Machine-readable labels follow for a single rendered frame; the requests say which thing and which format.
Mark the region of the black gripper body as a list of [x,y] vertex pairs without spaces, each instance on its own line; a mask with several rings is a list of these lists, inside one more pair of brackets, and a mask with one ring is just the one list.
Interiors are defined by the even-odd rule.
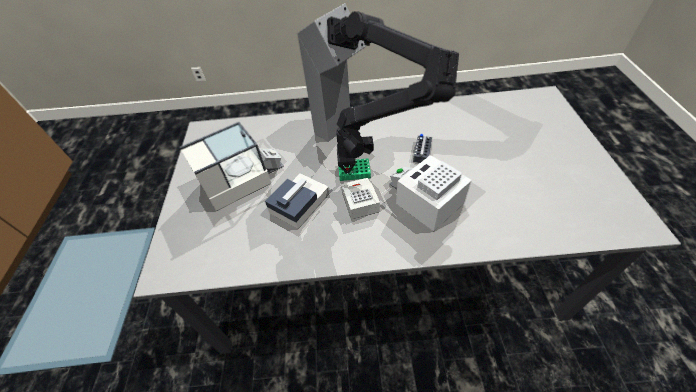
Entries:
[[337,159],[338,165],[346,165],[355,163],[355,158],[346,158],[346,150],[343,146],[337,143]]

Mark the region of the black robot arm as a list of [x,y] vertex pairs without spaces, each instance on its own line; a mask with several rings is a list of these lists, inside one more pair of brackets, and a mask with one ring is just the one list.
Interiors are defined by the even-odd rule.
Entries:
[[360,40],[366,46],[374,43],[426,68],[422,81],[409,85],[409,89],[341,111],[336,136],[337,143],[346,150],[346,158],[374,151],[373,136],[361,137],[361,126],[414,108],[448,102],[456,93],[459,53],[392,29],[381,18],[355,11],[342,19],[329,17],[327,38],[331,45],[352,50],[358,48]]

